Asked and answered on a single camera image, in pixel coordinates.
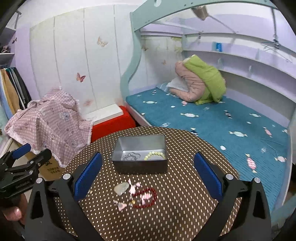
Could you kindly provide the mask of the person's left hand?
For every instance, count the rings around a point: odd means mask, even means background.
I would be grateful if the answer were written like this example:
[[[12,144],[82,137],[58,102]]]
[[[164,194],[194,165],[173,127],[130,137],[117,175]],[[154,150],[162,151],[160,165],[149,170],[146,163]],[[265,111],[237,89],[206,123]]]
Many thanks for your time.
[[[25,194],[21,194],[17,206],[1,207],[1,211],[8,221],[19,221],[22,225],[25,225],[27,208],[27,198]]]

